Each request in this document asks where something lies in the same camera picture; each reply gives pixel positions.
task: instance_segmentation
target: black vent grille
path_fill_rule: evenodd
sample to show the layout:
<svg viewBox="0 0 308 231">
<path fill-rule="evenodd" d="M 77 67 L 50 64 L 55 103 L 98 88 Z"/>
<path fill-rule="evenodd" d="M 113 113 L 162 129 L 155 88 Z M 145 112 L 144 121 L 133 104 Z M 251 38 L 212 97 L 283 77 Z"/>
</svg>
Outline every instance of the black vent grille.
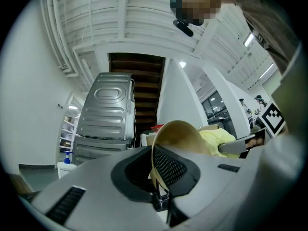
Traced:
<svg viewBox="0 0 308 231">
<path fill-rule="evenodd" d="M 46 216 L 63 225 L 84 193 L 84 189 L 72 187 L 47 213 Z"/>
<path fill-rule="evenodd" d="M 154 165 L 167 187 L 177 182 L 186 173 L 184 164 L 172 159 L 157 147 L 154 149 Z"/>
<path fill-rule="evenodd" d="M 232 166 L 228 164 L 219 164 L 217 167 L 227 170 L 227 171 L 235 172 L 235 173 L 237 173 L 240 170 L 240 167 Z"/>
</svg>

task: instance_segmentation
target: staircase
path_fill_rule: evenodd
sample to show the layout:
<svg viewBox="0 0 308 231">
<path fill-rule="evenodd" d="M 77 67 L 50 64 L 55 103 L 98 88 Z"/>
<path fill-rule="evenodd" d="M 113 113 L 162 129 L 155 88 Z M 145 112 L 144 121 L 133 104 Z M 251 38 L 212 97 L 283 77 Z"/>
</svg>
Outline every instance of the staircase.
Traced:
<svg viewBox="0 0 308 231">
<path fill-rule="evenodd" d="M 164 65 L 163 57 L 132 53 L 110 54 L 110 72 L 131 73 L 135 81 L 136 147 L 139 147 L 140 134 L 156 125 Z"/>
</svg>

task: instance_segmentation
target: shelf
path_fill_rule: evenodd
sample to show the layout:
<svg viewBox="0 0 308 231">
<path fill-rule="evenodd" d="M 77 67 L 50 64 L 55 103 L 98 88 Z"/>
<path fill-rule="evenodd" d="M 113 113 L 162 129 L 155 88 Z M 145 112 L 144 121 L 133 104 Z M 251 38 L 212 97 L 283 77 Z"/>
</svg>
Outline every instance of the shelf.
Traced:
<svg viewBox="0 0 308 231">
<path fill-rule="evenodd" d="M 62 130 L 65 131 L 65 132 L 68 132 L 68 133 L 72 133 L 72 134 L 74 133 L 74 132 L 71 132 L 71 131 L 66 130 L 66 129 L 64 129 L 64 128 L 63 128 Z"/>
<path fill-rule="evenodd" d="M 72 126 L 72 127 L 75 127 L 74 124 L 72 124 L 72 123 L 70 123 L 70 122 L 68 122 L 68 121 L 65 121 L 65 120 L 64 120 L 64 122 L 67 123 L 68 125 Z"/>
<path fill-rule="evenodd" d="M 69 150 L 71 149 L 71 147 L 66 147 L 66 146 L 61 146 L 61 145 L 59 147 L 63 149 L 69 149 Z"/>
<path fill-rule="evenodd" d="M 71 139 L 66 139 L 66 138 L 63 138 L 63 137 L 60 137 L 61 140 L 65 140 L 65 141 L 72 141 Z"/>
</svg>

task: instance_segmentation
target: ceiling light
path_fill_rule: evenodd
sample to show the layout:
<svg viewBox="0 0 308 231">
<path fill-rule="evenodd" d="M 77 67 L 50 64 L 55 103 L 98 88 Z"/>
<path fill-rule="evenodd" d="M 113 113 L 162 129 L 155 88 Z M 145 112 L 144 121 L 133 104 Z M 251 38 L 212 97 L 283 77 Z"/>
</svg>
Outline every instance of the ceiling light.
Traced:
<svg viewBox="0 0 308 231">
<path fill-rule="evenodd" d="M 271 65 L 269 66 L 269 68 L 259 77 L 259 79 L 261 79 L 261 78 L 269 71 L 269 69 L 270 69 L 271 67 L 273 67 L 273 65 L 274 65 L 274 64 L 271 64 Z"/>
<path fill-rule="evenodd" d="M 252 33 L 249 34 L 248 38 L 246 39 L 246 41 L 244 42 L 244 46 L 248 46 L 251 42 L 251 40 L 254 38 L 254 35 Z"/>
<path fill-rule="evenodd" d="M 181 67 L 185 67 L 186 66 L 186 62 L 180 62 Z"/>
</svg>

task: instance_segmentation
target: white bottle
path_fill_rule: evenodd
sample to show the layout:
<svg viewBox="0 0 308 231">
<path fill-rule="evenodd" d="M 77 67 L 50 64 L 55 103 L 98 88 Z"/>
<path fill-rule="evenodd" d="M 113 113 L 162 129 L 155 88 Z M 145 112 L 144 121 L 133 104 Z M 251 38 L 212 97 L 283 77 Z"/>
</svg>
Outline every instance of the white bottle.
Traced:
<svg viewBox="0 0 308 231">
<path fill-rule="evenodd" d="M 71 164 L 71 160 L 69 159 L 70 153 L 73 152 L 66 151 L 65 153 L 66 158 L 64 159 L 64 162 L 59 162 L 57 164 L 59 179 L 77 167 L 75 164 Z"/>
</svg>

